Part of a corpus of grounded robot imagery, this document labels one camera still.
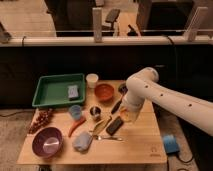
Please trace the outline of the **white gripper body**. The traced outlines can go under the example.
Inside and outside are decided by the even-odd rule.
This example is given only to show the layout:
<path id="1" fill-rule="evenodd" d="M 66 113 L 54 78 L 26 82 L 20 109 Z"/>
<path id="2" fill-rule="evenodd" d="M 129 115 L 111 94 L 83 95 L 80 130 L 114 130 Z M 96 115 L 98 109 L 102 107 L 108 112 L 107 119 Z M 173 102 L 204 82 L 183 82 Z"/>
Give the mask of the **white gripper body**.
<path id="1" fill-rule="evenodd" d="M 143 104 L 144 100 L 142 98 L 133 97 L 132 95 L 125 95 L 122 99 L 120 111 L 127 109 L 129 112 L 131 112 L 133 115 L 132 123 L 134 123 L 140 114 Z"/>

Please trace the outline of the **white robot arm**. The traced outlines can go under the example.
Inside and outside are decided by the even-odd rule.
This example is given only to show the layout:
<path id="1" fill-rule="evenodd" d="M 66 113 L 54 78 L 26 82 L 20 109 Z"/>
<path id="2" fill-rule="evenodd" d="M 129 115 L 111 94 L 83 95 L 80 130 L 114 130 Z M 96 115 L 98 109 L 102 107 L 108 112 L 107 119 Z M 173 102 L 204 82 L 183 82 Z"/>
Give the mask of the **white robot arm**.
<path id="1" fill-rule="evenodd" d="M 128 77 L 128 91 L 122 105 L 130 113 L 131 120 L 137 119 L 144 101 L 148 99 L 213 136 L 213 102 L 170 90 L 160 86 L 158 80 L 159 74 L 152 67 L 143 68 Z"/>

